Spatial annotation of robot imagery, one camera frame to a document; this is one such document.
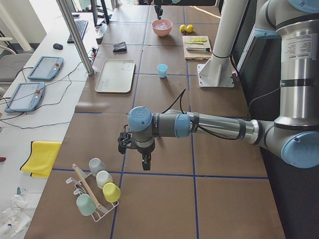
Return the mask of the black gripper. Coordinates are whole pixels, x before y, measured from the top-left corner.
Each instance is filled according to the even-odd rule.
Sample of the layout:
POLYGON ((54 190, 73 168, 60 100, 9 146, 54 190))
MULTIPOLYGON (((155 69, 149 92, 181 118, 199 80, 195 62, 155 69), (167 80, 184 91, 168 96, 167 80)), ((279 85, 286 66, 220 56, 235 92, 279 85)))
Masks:
POLYGON ((158 16, 158 20, 161 20, 161 16, 162 16, 162 8, 160 5, 154 5, 156 14, 158 16))
POLYGON ((151 169, 151 159, 152 159, 152 153, 151 152, 143 152, 142 153, 142 167, 143 167, 143 170, 150 170, 151 169))

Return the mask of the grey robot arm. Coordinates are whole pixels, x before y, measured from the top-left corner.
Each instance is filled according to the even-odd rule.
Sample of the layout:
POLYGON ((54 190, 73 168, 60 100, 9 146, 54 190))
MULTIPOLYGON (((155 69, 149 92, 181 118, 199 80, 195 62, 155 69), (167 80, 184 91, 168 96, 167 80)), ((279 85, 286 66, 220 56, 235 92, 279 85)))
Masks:
POLYGON ((163 9, 162 5, 173 5, 179 3, 180 0, 154 0, 154 8, 157 14, 157 19, 161 20, 163 9))
POLYGON ((136 107, 118 138, 118 150, 135 149, 151 168, 157 137, 207 133, 247 140, 297 168, 319 163, 319 3, 316 0, 260 0, 255 36, 281 38, 280 114, 274 121, 230 119, 168 109, 136 107))

